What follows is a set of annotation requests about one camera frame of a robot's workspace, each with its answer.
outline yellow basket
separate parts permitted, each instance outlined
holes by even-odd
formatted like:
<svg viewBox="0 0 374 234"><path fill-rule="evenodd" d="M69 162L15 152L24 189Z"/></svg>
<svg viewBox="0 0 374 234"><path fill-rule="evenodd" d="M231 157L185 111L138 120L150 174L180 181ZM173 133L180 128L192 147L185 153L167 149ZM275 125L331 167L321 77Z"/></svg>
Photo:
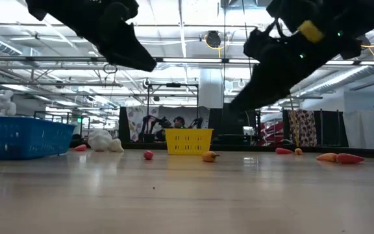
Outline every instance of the yellow basket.
<svg viewBox="0 0 374 234"><path fill-rule="evenodd" d="M170 155L201 155L210 149L213 129L166 129Z"/></svg>

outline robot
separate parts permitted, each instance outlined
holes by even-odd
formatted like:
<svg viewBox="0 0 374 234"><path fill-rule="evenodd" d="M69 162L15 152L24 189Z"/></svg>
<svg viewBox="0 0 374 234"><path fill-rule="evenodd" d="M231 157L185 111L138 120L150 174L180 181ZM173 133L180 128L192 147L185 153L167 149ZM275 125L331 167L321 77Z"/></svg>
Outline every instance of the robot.
<svg viewBox="0 0 374 234"><path fill-rule="evenodd" d="M96 46L106 61L151 72L155 59L136 39L134 25L125 23L138 14L135 0L26 0L30 14L42 21L48 14L77 36Z"/></svg>
<svg viewBox="0 0 374 234"><path fill-rule="evenodd" d="M287 97L290 88L330 59L361 53L362 37L374 29L374 0L272 0L275 18L264 31L251 32L243 53L255 64L250 82L232 101L233 111L257 109ZM285 36L278 19L293 33ZM276 27L280 38L269 36Z"/></svg>

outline red toy tomato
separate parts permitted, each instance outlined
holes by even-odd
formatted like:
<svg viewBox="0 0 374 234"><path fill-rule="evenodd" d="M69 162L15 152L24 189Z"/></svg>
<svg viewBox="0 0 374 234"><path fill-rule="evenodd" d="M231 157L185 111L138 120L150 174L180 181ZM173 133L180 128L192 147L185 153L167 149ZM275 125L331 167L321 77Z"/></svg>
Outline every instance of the red toy tomato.
<svg viewBox="0 0 374 234"><path fill-rule="evenodd" d="M154 153L152 151L147 150L143 153L143 157L145 160L152 160L154 157Z"/></svg>

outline patterned curtain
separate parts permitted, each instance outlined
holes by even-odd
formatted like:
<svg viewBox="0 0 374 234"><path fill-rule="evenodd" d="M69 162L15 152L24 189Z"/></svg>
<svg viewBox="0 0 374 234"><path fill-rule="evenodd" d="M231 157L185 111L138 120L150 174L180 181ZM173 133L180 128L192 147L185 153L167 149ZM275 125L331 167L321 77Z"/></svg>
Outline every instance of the patterned curtain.
<svg viewBox="0 0 374 234"><path fill-rule="evenodd" d="M158 107L150 107L149 114L152 116L158 117ZM138 107L127 107L127 116L129 124L129 134L130 138L133 141L138 141L138 135L142 130L142 119L147 116L147 107L138 106ZM161 127L156 124L153 130L153 133L158 131Z"/></svg>
<svg viewBox="0 0 374 234"><path fill-rule="evenodd" d="M299 146L317 146L317 131L314 111L289 110L288 117L290 119L290 139L296 143L295 134L297 134Z"/></svg>

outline blue plastic basket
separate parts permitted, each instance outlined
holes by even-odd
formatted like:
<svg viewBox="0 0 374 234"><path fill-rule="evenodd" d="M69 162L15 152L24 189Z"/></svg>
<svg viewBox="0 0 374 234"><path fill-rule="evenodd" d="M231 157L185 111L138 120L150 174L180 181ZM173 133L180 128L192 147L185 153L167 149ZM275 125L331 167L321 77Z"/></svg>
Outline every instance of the blue plastic basket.
<svg viewBox="0 0 374 234"><path fill-rule="evenodd" d="M35 159L67 152L75 126L0 117L0 159Z"/></svg>

